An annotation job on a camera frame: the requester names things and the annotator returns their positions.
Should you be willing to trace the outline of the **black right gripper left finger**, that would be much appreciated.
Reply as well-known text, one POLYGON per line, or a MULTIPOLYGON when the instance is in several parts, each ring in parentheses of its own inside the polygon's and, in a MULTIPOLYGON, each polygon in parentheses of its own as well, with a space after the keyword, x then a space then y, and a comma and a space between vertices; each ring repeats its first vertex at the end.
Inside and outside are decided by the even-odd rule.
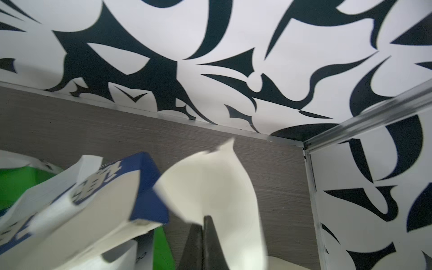
POLYGON ((178 270, 202 270, 203 267, 203 228, 191 225, 178 270))

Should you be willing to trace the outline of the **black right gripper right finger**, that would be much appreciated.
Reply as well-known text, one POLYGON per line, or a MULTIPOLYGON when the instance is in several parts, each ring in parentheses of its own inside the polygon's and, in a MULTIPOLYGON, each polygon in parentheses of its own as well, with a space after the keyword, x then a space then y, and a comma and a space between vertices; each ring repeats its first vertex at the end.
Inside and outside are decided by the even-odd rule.
POLYGON ((204 217, 202 244, 203 270, 229 270, 211 216, 204 217))

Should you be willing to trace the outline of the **white receipt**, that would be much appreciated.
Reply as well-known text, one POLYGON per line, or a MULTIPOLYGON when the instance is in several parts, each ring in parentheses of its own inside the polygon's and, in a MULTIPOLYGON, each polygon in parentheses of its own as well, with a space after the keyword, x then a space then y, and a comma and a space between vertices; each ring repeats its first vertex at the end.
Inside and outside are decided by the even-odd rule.
POLYGON ((213 219, 223 255, 231 270, 265 270, 267 247, 252 181, 230 138, 216 151, 180 160, 156 181, 164 204, 186 223, 213 219))

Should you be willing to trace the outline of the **cream ribbed trash bin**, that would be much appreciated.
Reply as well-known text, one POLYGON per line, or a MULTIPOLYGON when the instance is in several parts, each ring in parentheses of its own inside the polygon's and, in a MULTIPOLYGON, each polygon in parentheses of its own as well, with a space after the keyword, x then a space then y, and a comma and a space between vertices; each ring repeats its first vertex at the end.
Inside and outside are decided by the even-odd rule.
POLYGON ((308 268, 302 267, 277 257, 268 257, 268 270, 309 270, 308 268))

